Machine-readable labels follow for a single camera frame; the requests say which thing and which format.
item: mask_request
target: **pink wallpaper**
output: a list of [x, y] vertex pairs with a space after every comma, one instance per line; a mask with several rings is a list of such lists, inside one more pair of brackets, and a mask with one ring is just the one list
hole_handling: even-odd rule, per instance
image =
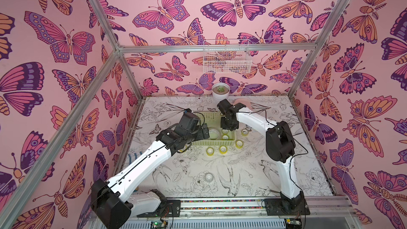
[[[295, 96], [332, 183], [366, 228], [407, 225], [407, 9], [401, 1], [351, 0], [341, 32]], [[330, 55], [336, 45], [339, 52]]]
[[[315, 38], [336, 0], [100, 0], [121, 45], [129, 34], [149, 45], [203, 44], [222, 33], [250, 43]], [[279, 21], [284, 32], [271, 25]]]

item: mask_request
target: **tape roll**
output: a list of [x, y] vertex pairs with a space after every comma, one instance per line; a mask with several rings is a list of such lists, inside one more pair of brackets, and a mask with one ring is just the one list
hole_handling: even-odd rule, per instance
[[226, 147], [226, 146], [220, 146], [220, 147], [219, 147], [219, 152], [220, 152], [221, 154], [226, 154], [226, 152], [227, 152], [227, 147]]

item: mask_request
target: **line drawing of bird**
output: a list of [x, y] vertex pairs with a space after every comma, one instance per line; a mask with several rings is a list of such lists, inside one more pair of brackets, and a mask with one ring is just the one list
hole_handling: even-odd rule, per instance
[[280, 183], [278, 171], [274, 169], [276, 165], [267, 160], [261, 160], [261, 162], [259, 162], [258, 164], [263, 166], [263, 173], [266, 175], [266, 177], [271, 181], [272, 185], [274, 186], [272, 187], [272, 189], [280, 190], [281, 185], [278, 186], [275, 184], [275, 182]]
[[229, 170], [229, 167], [227, 167], [227, 171], [229, 172], [229, 181], [225, 180], [221, 176], [221, 174], [219, 173], [218, 167], [216, 167], [216, 170], [218, 171], [219, 180], [221, 181], [223, 188], [229, 189], [229, 191], [227, 192], [227, 196], [236, 196], [237, 192], [239, 191], [239, 187], [240, 187], [240, 174], [239, 174], [239, 181], [237, 182], [237, 184], [235, 184], [234, 179], [233, 179], [233, 168], [231, 168], [231, 170]]
[[164, 172], [164, 167], [167, 168], [167, 169], [169, 169], [170, 171], [172, 171], [172, 170], [171, 170], [168, 166], [166, 166], [166, 165], [163, 165], [163, 164], [159, 165], [159, 166], [153, 171], [153, 173], [152, 173], [152, 174], [153, 174], [153, 180], [154, 180], [154, 183], [155, 183], [156, 186], [158, 186], [158, 184], [157, 184], [157, 178], [158, 178], [159, 175], [162, 175], [167, 183], [168, 183], [167, 178], [170, 179], [170, 176], [168, 176], [168, 174], [166, 174], [166, 173]]

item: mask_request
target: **plastic basket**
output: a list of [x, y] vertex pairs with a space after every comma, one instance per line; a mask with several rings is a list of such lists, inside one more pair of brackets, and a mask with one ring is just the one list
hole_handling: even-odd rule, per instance
[[230, 39], [237, 44], [230, 45], [229, 40], [205, 40], [203, 46], [203, 72], [247, 74], [252, 66], [252, 57], [248, 44], [240, 39]]
[[[210, 112], [210, 111], [202, 111], [200, 112], [205, 116], [205, 123], [208, 125], [208, 128], [217, 128], [220, 133], [220, 137], [223, 135], [227, 135], [229, 137], [228, 140], [200, 140], [200, 141], [193, 141], [193, 145], [208, 145], [208, 146], [213, 146], [213, 145], [234, 145], [236, 142], [236, 135], [234, 131], [229, 131], [227, 134], [222, 133], [222, 128], [221, 128], [221, 115], [219, 112]], [[196, 114], [196, 116], [199, 116], [201, 118], [201, 122], [204, 122], [204, 119], [202, 115], [199, 113]]]

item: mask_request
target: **enclosure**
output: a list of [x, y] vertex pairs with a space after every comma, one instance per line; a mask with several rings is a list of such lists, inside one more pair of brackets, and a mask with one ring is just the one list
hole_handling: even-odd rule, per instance
[[[103, 228], [93, 183], [184, 109], [219, 113], [218, 82], [304, 146], [305, 228], [405, 228], [406, 29], [404, 0], [3, 0], [0, 228]], [[233, 134], [172, 156], [134, 195], [180, 199], [174, 228], [288, 228], [295, 216], [262, 204], [280, 191], [264, 137]]]

